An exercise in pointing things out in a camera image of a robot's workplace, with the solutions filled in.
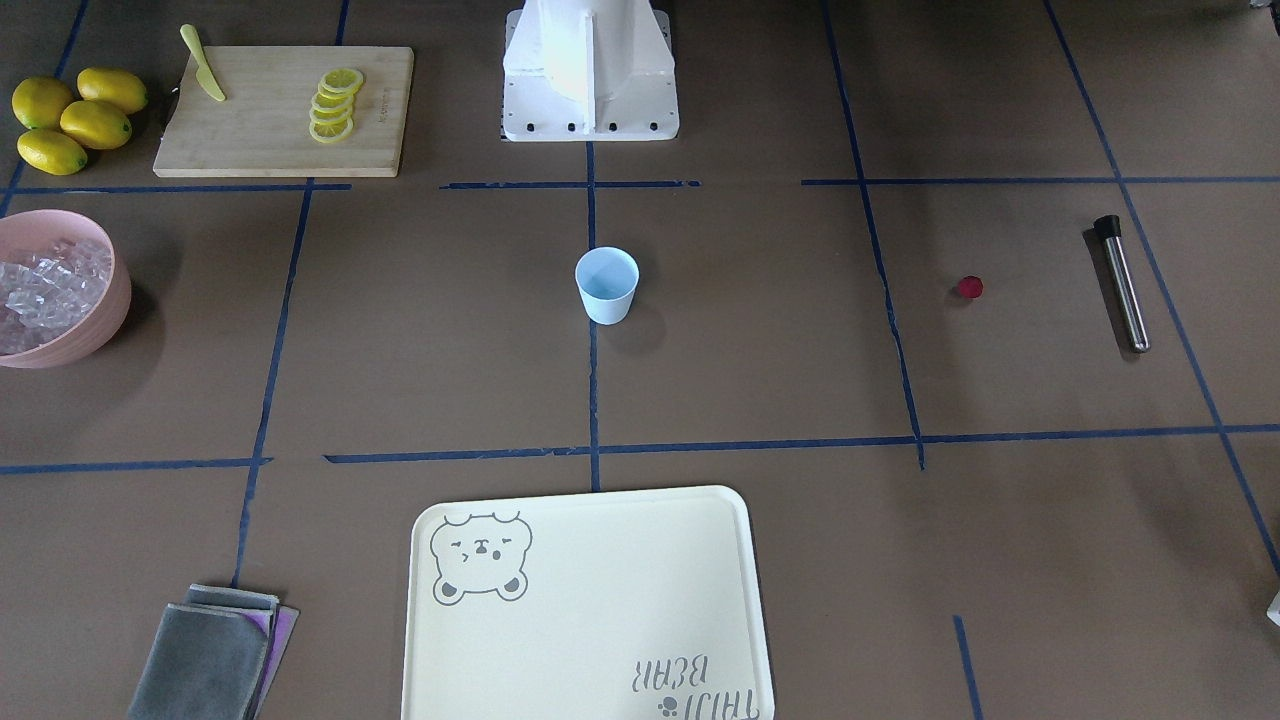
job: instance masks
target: red berry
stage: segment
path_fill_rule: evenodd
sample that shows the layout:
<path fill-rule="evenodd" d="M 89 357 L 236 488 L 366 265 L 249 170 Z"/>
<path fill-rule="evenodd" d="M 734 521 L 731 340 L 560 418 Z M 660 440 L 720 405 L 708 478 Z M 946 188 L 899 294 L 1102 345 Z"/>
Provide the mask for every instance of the red berry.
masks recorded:
<path fill-rule="evenodd" d="M 982 278 L 977 275 L 966 275 L 961 278 L 960 282 L 956 283 L 956 292 L 959 292 L 961 297 L 968 297 L 969 300 L 982 296 Z"/>

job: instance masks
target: lemon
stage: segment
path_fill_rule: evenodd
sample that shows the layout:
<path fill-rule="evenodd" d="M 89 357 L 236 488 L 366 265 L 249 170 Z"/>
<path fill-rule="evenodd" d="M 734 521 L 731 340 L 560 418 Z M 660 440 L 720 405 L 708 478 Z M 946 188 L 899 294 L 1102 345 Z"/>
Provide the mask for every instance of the lemon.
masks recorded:
<path fill-rule="evenodd" d="M 337 113 L 338 110 L 349 108 L 355 100 L 355 95 L 334 96 L 316 92 L 311 99 L 311 109 L 320 113 Z"/>
<path fill-rule="evenodd" d="M 351 117 L 351 105 L 340 110 L 316 110 L 311 108 L 311 122 L 317 126 L 335 126 Z"/>
<path fill-rule="evenodd" d="M 69 176 L 88 163 L 78 142 L 55 129 L 28 129 L 18 137 L 18 154 L 32 168 L 51 176 Z"/>
<path fill-rule="evenodd" d="M 342 124 L 317 124 L 311 123 L 308 128 L 311 132 L 311 138 L 316 142 L 324 142 L 325 145 L 330 142 L 338 142 L 339 140 L 346 140 L 353 129 L 356 129 L 356 123 L 347 118 Z"/>
<path fill-rule="evenodd" d="M 334 68 L 320 78 L 317 90 L 326 95 L 355 95 L 365 85 L 365 73 L 356 68 Z"/>
<path fill-rule="evenodd" d="M 76 76 L 76 88 L 84 100 L 101 100 L 132 115 L 147 106 L 147 86 L 138 76 L 119 68 L 84 68 Z"/>
<path fill-rule="evenodd" d="M 55 128 L 74 99 L 72 88 L 58 78 L 29 77 L 13 90 L 13 114 L 31 129 Z"/>
<path fill-rule="evenodd" d="M 133 126 L 119 108 L 101 100 L 77 100 L 58 120 L 63 132 L 84 147 L 115 150 L 133 136 Z"/>

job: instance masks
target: gray cloth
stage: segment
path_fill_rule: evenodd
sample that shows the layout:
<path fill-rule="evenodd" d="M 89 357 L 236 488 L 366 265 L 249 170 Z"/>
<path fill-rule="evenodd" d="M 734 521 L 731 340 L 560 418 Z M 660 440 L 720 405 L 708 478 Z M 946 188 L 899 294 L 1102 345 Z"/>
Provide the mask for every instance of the gray cloth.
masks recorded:
<path fill-rule="evenodd" d="M 269 638 L 230 610 L 169 603 L 129 706 L 129 720 L 243 720 Z"/>
<path fill-rule="evenodd" d="M 187 588 L 187 605 L 216 605 L 219 607 L 243 607 L 246 610 L 275 610 L 280 598 L 274 594 L 250 592 L 236 588 L 215 588 L 212 585 L 191 585 Z"/>

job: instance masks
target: stainless steel muddler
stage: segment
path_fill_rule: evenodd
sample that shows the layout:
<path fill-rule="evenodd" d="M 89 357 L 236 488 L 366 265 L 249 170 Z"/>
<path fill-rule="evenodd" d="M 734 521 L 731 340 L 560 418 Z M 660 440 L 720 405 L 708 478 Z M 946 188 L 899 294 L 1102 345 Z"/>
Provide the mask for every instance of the stainless steel muddler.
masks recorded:
<path fill-rule="evenodd" d="M 1116 286 L 1116 295 L 1120 296 L 1120 313 L 1124 314 L 1124 324 L 1129 331 L 1129 347 L 1134 352 L 1151 350 L 1151 340 L 1147 337 L 1147 325 L 1142 322 L 1142 309 L 1138 307 L 1138 293 L 1133 288 L 1133 277 L 1129 275 L 1129 263 L 1124 258 L 1124 247 L 1120 245 L 1120 218 L 1106 215 L 1093 220 L 1093 232 L 1102 240 L 1107 252 L 1107 265 L 1111 266 L 1111 279 Z"/>

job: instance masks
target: bowl of ice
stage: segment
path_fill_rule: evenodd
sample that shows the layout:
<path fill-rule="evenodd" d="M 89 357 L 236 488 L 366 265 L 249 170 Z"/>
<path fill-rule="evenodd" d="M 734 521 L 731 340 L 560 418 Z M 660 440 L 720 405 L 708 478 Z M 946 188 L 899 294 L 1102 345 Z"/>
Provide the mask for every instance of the bowl of ice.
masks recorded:
<path fill-rule="evenodd" d="M 67 210 L 0 218 L 0 365 L 52 368 L 93 352 L 129 310 L 106 231 Z"/>

